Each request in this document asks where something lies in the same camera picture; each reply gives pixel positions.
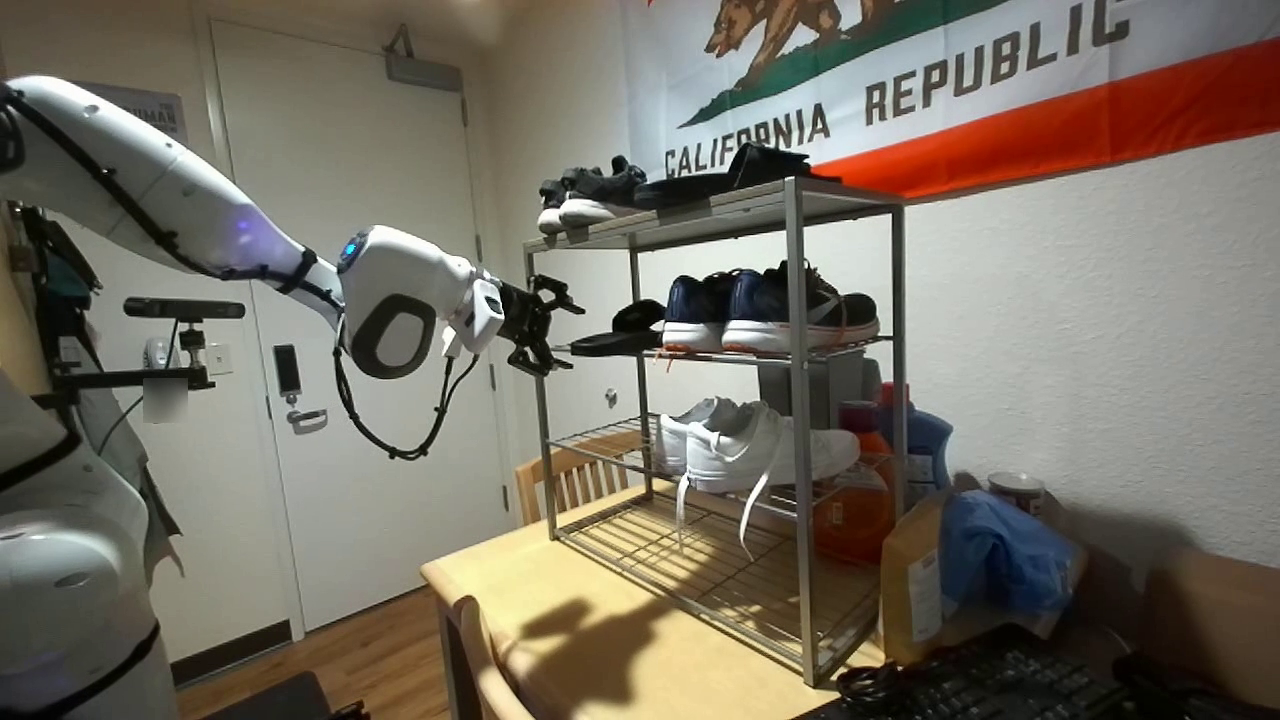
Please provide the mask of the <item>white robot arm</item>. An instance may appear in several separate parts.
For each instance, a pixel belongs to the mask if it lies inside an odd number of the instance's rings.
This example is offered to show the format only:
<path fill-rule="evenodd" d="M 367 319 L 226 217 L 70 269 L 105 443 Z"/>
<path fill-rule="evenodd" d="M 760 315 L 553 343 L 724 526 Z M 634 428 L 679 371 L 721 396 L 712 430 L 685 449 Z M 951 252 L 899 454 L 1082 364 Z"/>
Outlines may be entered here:
<path fill-rule="evenodd" d="M 466 255 L 373 222 L 334 260 L 293 238 L 257 198 L 204 154 L 126 108 L 61 77 L 5 82 L 0 195 L 62 213 L 96 237 L 213 280 L 259 280 L 313 308 L 334 332 L 334 364 L 373 381 L 402 381 L 443 334 L 435 418 L 416 449 L 381 439 L 359 414 L 347 374 L 334 374 L 347 418 L 392 460 L 419 460 L 448 414 L 458 351 L 480 357 L 496 334 L 508 364 L 549 374 L 553 311 L 573 311 L 568 284 L 540 274 L 515 286 Z"/>

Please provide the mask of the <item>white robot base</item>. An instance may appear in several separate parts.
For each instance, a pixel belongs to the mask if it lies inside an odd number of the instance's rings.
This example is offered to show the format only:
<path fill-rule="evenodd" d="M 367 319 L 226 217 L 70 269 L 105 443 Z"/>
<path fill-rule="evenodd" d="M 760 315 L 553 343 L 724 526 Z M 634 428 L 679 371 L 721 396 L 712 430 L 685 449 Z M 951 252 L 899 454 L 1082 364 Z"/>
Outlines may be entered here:
<path fill-rule="evenodd" d="M 5 720 L 181 720 L 144 539 L 141 493 L 0 381 Z"/>

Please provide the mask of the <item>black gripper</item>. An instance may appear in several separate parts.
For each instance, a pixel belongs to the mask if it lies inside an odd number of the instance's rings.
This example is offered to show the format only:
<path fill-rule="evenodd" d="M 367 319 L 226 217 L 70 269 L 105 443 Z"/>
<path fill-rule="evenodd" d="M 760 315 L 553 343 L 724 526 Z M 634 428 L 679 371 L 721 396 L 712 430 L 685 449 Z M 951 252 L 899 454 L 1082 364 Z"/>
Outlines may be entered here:
<path fill-rule="evenodd" d="M 508 364 L 530 374 L 568 371 L 573 364 L 549 348 L 553 311 L 580 315 L 568 284 L 554 274 L 537 274 L 530 286 L 502 284 L 502 323 L 498 334 L 513 343 Z"/>

